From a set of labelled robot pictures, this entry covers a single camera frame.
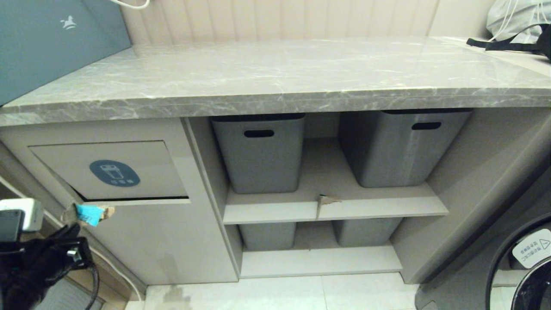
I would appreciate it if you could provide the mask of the blue-faced torn cardboard scrap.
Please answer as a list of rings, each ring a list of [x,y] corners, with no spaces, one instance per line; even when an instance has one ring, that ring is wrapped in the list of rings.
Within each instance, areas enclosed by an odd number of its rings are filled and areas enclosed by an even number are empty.
[[[108,205],[71,205],[61,215],[63,223],[79,223],[81,226],[97,227],[114,215],[116,208]]]

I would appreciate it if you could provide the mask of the brown torn cardboard scrap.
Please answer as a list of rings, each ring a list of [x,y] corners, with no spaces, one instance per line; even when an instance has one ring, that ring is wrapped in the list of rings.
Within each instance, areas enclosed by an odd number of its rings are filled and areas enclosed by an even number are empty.
[[[342,199],[340,199],[338,196],[320,194],[318,196],[318,204],[316,208],[316,220],[319,220],[321,211],[325,206],[332,205],[332,204],[341,204],[341,203],[342,203]]]

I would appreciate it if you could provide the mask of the grey ribbed panel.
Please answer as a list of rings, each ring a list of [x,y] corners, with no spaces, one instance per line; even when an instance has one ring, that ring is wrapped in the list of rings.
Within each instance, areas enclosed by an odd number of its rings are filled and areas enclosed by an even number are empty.
[[[91,291],[68,277],[51,287],[43,302],[34,310],[84,310],[90,302]]]

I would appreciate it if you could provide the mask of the beige trash flap door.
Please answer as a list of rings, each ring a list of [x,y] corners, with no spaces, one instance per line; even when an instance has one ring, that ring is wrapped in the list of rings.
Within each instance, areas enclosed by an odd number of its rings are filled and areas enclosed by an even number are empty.
[[[72,143],[29,146],[29,151],[86,202],[188,198],[163,141]],[[97,160],[120,161],[140,177],[140,184],[120,188],[100,181],[89,169]]]

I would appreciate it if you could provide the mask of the blue round bin sticker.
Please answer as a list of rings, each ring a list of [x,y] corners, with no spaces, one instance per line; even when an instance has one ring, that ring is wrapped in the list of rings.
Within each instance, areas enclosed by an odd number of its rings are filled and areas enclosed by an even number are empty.
[[[105,184],[120,188],[132,188],[140,184],[140,177],[128,165],[113,160],[97,160],[89,165],[93,173]]]

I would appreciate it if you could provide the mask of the teal box with horse logo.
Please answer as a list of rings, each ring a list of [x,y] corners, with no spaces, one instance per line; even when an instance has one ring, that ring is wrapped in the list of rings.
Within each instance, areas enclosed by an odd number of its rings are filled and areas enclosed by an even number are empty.
[[[110,0],[0,0],[0,107],[130,46]]]

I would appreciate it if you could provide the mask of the grey plastic storage bin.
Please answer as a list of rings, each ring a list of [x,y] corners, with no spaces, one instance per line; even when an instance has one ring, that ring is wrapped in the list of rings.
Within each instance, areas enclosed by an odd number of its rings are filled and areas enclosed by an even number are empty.
[[[285,251],[294,246],[296,222],[240,224],[248,251]]]
[[[364,188],[423,184],[472,108],[411,108],[342,112],[338,141]]]
[[[305,113],[210,118],[234,192],[295,192]]]
[[[391,238],[402,217],[332,220],[337,243],[341,247],[381,246]]]

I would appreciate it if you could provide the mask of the beige bottom shelf board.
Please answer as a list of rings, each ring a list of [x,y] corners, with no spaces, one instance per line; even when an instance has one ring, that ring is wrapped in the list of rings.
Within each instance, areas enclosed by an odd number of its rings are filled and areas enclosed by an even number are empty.
[[[380,246],[341,247],[331,222],[301,222],[297,225],[292,249],[244,251],[240,278],[395,273],[401,270],[401,261],[389,242]]]

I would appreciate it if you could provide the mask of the beige shelf board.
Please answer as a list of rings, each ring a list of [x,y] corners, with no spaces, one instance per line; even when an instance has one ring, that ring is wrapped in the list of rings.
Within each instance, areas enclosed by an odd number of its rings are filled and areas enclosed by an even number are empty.
[[[449,212],[428,184],[402,188],[364,188],[356,181],[336,139],[306,139],[295,192],[238,194],[230,189],[224,224],[316,220],[318,196],[341,204],[325,206],[319,220],[445,216]]]
[[[297,225],[292,249],[244,251],[240,278],[395,273],[401,270],[401,261],[389,242],[380,246],[341,247],[331,222],[301,222]]]

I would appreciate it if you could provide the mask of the beige middle shelf board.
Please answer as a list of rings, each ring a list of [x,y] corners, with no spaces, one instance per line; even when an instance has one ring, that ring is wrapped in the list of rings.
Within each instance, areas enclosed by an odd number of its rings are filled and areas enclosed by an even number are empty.
[[[224,224],[316,220],[318,196],[341,204],[325,206],[319,220],[445,216],[449,212],[428,184],[402,188],[364,188],[356,181],[336,139],[306,139],[295,192],[238,194],[230,189]]]

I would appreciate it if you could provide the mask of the grey washing machine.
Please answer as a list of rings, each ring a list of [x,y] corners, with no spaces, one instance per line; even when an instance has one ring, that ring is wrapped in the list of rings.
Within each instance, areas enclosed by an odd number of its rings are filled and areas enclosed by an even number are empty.
[[[510,206],[502,208],[468,247],[419,286],[417,310],[485,310],[498,248],[525,224],[551,216],[551,165],[533,174]]]

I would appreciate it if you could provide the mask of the beige cabinet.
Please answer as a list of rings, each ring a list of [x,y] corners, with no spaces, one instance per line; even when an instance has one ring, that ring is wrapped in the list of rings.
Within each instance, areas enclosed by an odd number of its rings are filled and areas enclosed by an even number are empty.
[[[549,153],[551,111],[546,108],[472,110],[423,182],[449,213],[402,217],[388,241],[407,282],[428,276]],[[303,144],[306,139],[338,141],[340,114],[305,113]],[[0,155],[7,155],[6,170],[20,190],[41,199],[59,220],[73,204],[114,206],[112,217],[85,231],[139,284],[236,282],[247,249],[239,224],[223,223],[233,188],[210,118],[96,117],[46,124],[2,115]],[[153,140],[165,143],[188,198],[87,202],[28,149]]]

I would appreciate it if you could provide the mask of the white warning label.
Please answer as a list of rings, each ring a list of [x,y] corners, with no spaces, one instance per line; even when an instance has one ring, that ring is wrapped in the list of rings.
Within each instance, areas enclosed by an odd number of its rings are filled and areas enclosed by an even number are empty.
[[[543,228],[528,235],[512,249],[512,255],[526,269],[551,257],[551,230]]]

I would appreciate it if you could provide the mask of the washing machine glass door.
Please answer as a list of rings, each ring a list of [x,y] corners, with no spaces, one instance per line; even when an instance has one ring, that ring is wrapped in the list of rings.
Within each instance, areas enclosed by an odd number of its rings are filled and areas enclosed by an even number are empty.
[[[551,257],[526,269],[512,255],[522,239],[543,228],[551,230],[551,216],[523,225],[498,248],[485,310],[551,310]]]

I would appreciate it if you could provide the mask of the grey fabric bag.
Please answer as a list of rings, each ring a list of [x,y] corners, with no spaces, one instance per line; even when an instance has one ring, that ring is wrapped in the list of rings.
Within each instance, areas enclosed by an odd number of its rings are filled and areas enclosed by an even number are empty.
[[[486,29],[490,41],[513,37],[513,43],[536,43],[542,30],[536,24],[551,24],[551,0],[495,0],[490,7]]]

